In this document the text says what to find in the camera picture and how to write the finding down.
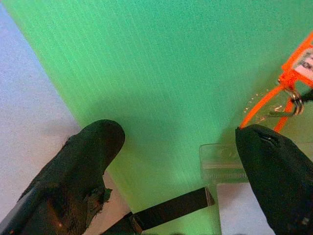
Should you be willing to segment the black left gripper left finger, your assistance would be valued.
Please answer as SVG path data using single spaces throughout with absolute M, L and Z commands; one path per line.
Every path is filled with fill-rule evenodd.
M 71 136 L 20 195 L 1 234 L 83 234 L 110 197 L 103 175 L 124 141 L 123 128 L 107 119 Z

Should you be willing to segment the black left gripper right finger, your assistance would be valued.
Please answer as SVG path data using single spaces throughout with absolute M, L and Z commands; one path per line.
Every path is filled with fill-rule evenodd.
M 262 125 L 236 128 L 238 155 L 277 235 L 313 233 L 313 163 L 289 138 Z

